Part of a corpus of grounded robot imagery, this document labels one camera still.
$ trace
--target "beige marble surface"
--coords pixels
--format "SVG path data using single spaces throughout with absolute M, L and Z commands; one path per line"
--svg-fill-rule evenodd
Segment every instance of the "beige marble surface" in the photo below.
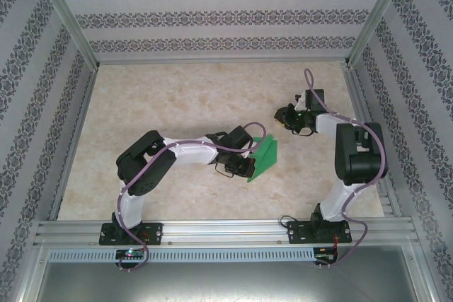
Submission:
M 60 220 L 110 219 L 119 191 L 116 158 L 145 132 L 189 139 L 262 122 L 278 140 L 277 163 L 260 177 L 225 178 L 213 165 L 173 167 L 147 195 L 143 219 L 307 218 L 336 178 L 334 140 L 297 137 L 273 119 L 303 93 L 309 67 L 331 109 L 353 117 L 339 63 L 101 66 Z M 260 134 L 259 128 L 250 128 Z M 375 188 L 351 216 L 383 216 Z

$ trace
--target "green object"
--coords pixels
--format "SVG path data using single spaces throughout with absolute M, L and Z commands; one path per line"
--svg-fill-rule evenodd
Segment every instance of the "green object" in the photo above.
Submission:
M 261 137 L 255 137 L 253 140 L 258 143 L 261 140 Z M 247 179 L 247 183 L 251 182 L 272 165 L 277 163 L 277 141 L 274 140 L 274 136 L 271 134 L 266 136 L 266 139 L 261 144 L 260 148 L 252 153 L 250 158 L 255 159 L 255 172 L 251 178 Z

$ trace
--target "vent slot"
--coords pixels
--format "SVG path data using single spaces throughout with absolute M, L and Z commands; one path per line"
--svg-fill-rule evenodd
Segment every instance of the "vent slot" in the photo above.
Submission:
M 159 249 L 150 248 L 149 262 L 299 262 L 314 261 L 313 248 L 264 249 Z M 115 262 L 115 249 L 51 250 L 52 263 L 106 263 Z

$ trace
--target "wire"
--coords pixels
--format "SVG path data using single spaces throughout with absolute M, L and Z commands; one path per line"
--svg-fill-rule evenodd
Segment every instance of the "wire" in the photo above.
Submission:
M 335 254 L 333 254 L 333 256 L 336 256 L 336 255 L 338 255 L 338 236 L 337 236 L 337 234 L 333 235 L 333 241 L 334 241 L 333 248 L 335 249 Z
M 149 234 L 148 234 L 148 233 L 145 233 L 145 232 L 141 232 L 141 233 L 139 233 L 139 234 L 138 234 L 138 236 L 140 236 L 140 235 L 143 235 L 144 237 L 146 237 L 146 239 L 147 239 L 147 240 L 149 240 L 149 239 L 150 239 L 150 237 L 149 237 Z
M 296 132 L 294 132 L 294 130 L 291 130 L 292 134 L 295 135 L 295 136 L 302 136 L 302 137 L 310 137 L 312 134 L 314 134 L 314 132 L 310 132 L 309 134 L 297 134 Z
M 350 217 L 348 217 L 346 215 L 345 212 L 346 212 L 346 208 L 348 207 L 349 203 L 352 201 L 352 199 L 354 198 L 355 195 L 357 195 L 363 189 L 366 189 L 367 187 L 372 186 L 373 184 L 375 184 L 382 177 L 382 174 L 384 173 L 384 170 L 385 170 L 385 162 L 386 162 L 385 150 L 384 150 L 384 145 L 381 143 L 379 137 L 367 125 L 365 125 L 364 123 L 362 123 L 362 122 L 360 122 L 358 120 L 354 120 L 352 118 L 349 118 L 349 117 L 346 117 L 346 116 L 343 116 L 343 115 L 339 115 L 337 112 L 334 112 L 334 111 L 332 111 L 331 109 L 328 108 L 328 106 L 322 101 L 322 99 L 320 99 L 320 97 L 318 96 L 318 94 L 314 90 L 314 78 L 313 78 L 313 74 L 312 74 L 310 69 L 305 69 L 304 70 L 304 75 L 305 75 L 305 81 L 306 81 L 307 85 L 309 86 L 309 89 L 310 89 L 311 93 L 313 93 L 313 96 L 318 100 L 318 102 L 321 104 L 321 106 L 324 108 L 324 110 L 327 111 L 328 114 L 330 114 L 330 115 L 332 115 L 334 117 L 337 117 L 337 118 L 339 118 L 341 120 L 344 120 L 345 122 L 348 122 L 348 123 L 357 124 L 360 127 L 362 127 L 363 129 L 365 129 L 371 135 L 371 137 L 376 141 L 376 144 L 377 144 L 377 147 L 379 149 L 380 156 L 381 156 L 381 165 L 379 167 L 379 171 L 377 172 L 376 176 L 372 180 L 370 180 L 368 183 L 366 183 L 364 185 L 360 185 L 359 187 L 354 189 L 351 192 L 351 194 L 349 195 L 349 197 L 346 199 L 346 201 L 343 204 L 343 206 L 341 207 L 341 214 L 343 215 L 343 218 L 346 221 L 362 224 L 365 229 L 363 231 L 363 234 L 360 236 L 360 238 L 357 240 L 357 242 L 352 246 L 352 248 L 335 263 L 335 265 L 337 265 L 339 262 L 341 262 L 344 259 L 346 259 L 349 256 L 351 256 L 351 254 L 357 249 L 359 244 L 363 241 L 363 239 L 365 238 L 365 236 L 368 233 L 368 225 L 364 221 L 359 221 L 357 219 L 351 219 Z
M 289 215 L 283 215 L 282 217 L 280 217 L 280 225 L 283 227 L 283 228 L 286 228 L 288 229 L 288 223 L 286 225 L 283 224 L 282 220 L 287 217 L 288 219 L 294 219 L 296 222 L 298 222 L 299 220 L 295 219 L 294 217 L 292 216 L 289 216 Z
M 220 171 L 218 171 L 218 170 L 217 170 L 217 166 L 218 166 L 218 165 L 219 165 L 218 163 L 215 163 L 214 169 L 215 169 L 220 175 L 225 176 L 226 178 L 233 178 L 233 177 L 234 177 L 234 174 L 233 174 L 233 173 L 231 174 L 231 176 L 228 176 L 226 173 L 221 173 Z
M 116 201 L 116 207 L 117 207 L 117 212 L 118 212 L 118 214 L 117 214 L 118 215 L 118 222 L 120 223 L 121 228 L 123 228 L 124 231 L 133 240 L 135 240 L 136 242 L 138 242 L 140 245 L 143 246 L 144 251 L 146 253 L 144 261 L 140 262 L 138 265 L 136 265 L 133 268 L 124 268 L 124 267 L 122 267 L 121 266 L 121 262 L 126 258 L 126 257 L 122 257 L 120 259 L 120 261 L 118 262 L 118 267 L 120 268 L 121 271 L 122 270 L 127 270 L 128 272 L 133 272 L 133 271 L 138 270 L 141 267 L 145 266 L 145 264 L 148 263 L 148 260 L 149 260 L 149 249 L 148 249 L 148 246 L 147 246 L 146 242 L 144 242 L 140 238 L 136 237 L 136 235 L 134 235 L 126 227 L 125 222 L 124 222 L 124 220 L 122 218 L 122 214 L 121 214 L 121 199 L 122 199 L 122 196 L 124 195 L 124 193 L 126 193 L 126 191 L 128 191 L 129 188 L 131 186 L 133 186 L 143 176 L 143 174 L 149 169 L 149 167 L 156 161 L 156 159 L 161 154 L 163 154 L 165 151 L 167 151 L 167 150 L 169 150 L 169 149 L 171 149 L 171 148 L 173 148 L 174 146 L 177 146 L 177 145 L 182 145 L 182 144 L 202 144 L 202 145 L 206 145 L 206 146 L 211 146 L 212 148 L 221 149 L 221 150 L 230 151 L 230 152 L 237 152 L 237 153 L 244 153 L 244 152 L 247 152 L 247 151 L 253 152 L 255 150 L 258 150 L 259 147 L 261 146 L 261 144 L 264 142 L 266 136 L 267 136 L 266 128 L 264 127 L 264 125 L 262 125 L 259 122 L 251 122 L 251 123 L 245 124 L 243 126 L 243 128 L 246 129 L 247 127 L 250 127 L 251 125 L 258 125 L 263 130 L 263 137 L 261 137 L 261 140 L 257 144 L 255 144 L 255 146 L 252 146 L 251 148 L 247 148 L 247 149 L 232 149 L 232 148 L 227 148 L 225 146 L 220 146 L 220 145 L 216 145 L 216 144 L 213 144 L 213 143 L 207 143 L 205 141 L 197 141 L 197 140 L 186 140 L 186 141 L 178 141 L 178 142 L 175 142 L 175 143 L 170 143 L 169 145 L 166 145 L 162 149 L 160 149 L 153 156 L 153 158 L 151 158 L 151 160 L 149 160 L 149 162 L 143 167 L 143 169 L 141 169 L 139 171 L 139 173 L 136 174 L 135 177 L 121 189 L 120 194 L 118 196 L 118 199 Z
M 253 138 L 250 140 L 250 142 L 248 143 L 248 146 L 247 146 L 247 147 L 248 147 L 248 148 L 251 148 L 252 145 L 253 145 Z

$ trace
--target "wall panel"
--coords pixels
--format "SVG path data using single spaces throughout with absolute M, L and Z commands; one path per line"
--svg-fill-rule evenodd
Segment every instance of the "wall panel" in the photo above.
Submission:
M 21 281 L 93 78 L 50 0 L 0 0 L 0 301 Z
M 452 0 L 392 0 L 355 65 L 442 301 L 453 301 L 451 14 Z
M 344 58 L 376 0 L 67 0 L 101 62 Z

